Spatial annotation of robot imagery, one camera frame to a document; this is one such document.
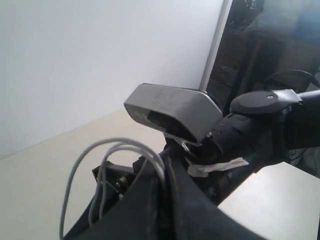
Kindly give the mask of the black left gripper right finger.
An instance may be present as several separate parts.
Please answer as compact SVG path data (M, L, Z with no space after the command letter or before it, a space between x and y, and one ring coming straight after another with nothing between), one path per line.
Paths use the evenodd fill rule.
M177 240L262 240L217 208L192 181L180 160L165 161Z

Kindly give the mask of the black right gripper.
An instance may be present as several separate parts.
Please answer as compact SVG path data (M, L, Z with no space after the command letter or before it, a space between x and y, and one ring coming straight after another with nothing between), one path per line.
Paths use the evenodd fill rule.
M113 164L109 157L117 152L133 152L140 155L138 160L133 162L132 166L123 166ZM161 193L167 198L167 181L165 180L165 159L169 156L170 149L167 148L160 153L155 153L146 147L111 147L107 151L100 166L93 170L96 188L93 198L96 200L99 193L102 198L107 197L108 188L111 188L118 195L124 195L131 186L138 174L142 171L144 164L151 164L159 179Z

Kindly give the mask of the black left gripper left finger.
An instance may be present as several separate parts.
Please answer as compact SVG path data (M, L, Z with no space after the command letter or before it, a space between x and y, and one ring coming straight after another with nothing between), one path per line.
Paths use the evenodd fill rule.
M106 173L119 171L128 181L123 197L107 188L106 199L98 193L89 225L89 209L64 236L66 240L160 240L170 229L170 211L156 172L140 157L132 167L107 164Z

